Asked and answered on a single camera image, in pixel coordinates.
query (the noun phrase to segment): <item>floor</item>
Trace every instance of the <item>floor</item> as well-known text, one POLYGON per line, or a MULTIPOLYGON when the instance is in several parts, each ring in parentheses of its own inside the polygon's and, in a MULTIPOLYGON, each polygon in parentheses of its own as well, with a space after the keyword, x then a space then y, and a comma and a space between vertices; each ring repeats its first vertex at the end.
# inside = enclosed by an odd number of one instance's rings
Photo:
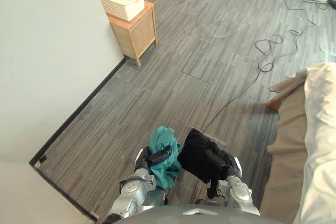
MULTIPOLYGON (((133 172, 139 149, 160 125, 175 129, 183 144, 192 127, 205 129, 214 115, 258 74, 259 39, 274 33, 284 43, 276 57, 295 49, 288 30, 303 29, 302 11, 289 11, 273 0, 158 0, 159 45, 128 60, 47 150, 39 170, 100 223, 118 196, 118 182, 133 172)), ((220 148, 237 156, 243 181, 257 207, 270 171, 266 146, 275 139, 278 115, 265 108, 274 96, 268 87, 287 75, 322 61, 336 61, 335 10, 288 0, 305 8, 318 27, 306 29, 296 55, 280 58, 246 93, 209 126, 220 148)), ((183 172, 170 190, 171 204, 206 198, 206 187, 183 172)))

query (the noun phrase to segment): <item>teal towel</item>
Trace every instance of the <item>teal towel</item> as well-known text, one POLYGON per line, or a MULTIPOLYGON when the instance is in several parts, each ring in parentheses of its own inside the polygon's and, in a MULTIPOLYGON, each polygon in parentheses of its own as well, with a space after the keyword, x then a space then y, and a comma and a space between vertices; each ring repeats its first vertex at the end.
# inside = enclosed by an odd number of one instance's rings
POLYGON ((149 150, 152 154, 163 150, 168 145, 172 148, 172 155, 165 161, 151 166, 156 180, 156 184, 164 189, 175 186, 175 178, 181 172, 181 164, 177 161, 180 145, 174 137, 175 131, 171 128, 161 126, 152 134, 149 142, 149 150))

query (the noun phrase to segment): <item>wooden nightstand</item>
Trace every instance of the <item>wooden nightstand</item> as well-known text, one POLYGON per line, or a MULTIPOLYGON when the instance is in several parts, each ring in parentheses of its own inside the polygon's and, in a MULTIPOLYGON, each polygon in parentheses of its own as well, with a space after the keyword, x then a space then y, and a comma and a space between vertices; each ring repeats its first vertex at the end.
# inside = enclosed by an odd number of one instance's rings
POLYGON ((125 21, 107 14, 121 51, 136 60, 141 66, 140 57, 155 41, 158 43, 155 27, 154 4, 145 1, 145 8, 131 21, 125 21))

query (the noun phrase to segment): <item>black cloth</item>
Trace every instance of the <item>black cloth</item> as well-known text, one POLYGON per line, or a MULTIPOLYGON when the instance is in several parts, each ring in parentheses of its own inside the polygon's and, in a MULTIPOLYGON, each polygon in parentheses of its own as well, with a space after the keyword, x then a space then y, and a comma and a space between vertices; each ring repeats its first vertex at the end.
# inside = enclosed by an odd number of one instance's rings
POLYGON ((234 157, 219 149, 216 143, 196 129, 189 132, 177 160, 181 163, 183 169, 192 173, 204 183, 211 181, 211 187, 208 189, 209 198, 217 196, 216 185, 219 179, 226 179, 229 175, 240 178, 240 170, 234 157), (218 167, 214 166, 206 155, 207 150, 211 150, 212 153, 222 159, 227 168, 219 170, 218 167))

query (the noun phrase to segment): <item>bed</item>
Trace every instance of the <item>bed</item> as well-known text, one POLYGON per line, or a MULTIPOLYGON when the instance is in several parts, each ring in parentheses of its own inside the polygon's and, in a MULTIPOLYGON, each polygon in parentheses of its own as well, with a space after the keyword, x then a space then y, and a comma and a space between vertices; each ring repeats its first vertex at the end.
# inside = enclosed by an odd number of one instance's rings
POLYGON ((336 223, 336 63, 270 87, 277 137, 260 214, 283 223, 336 223))

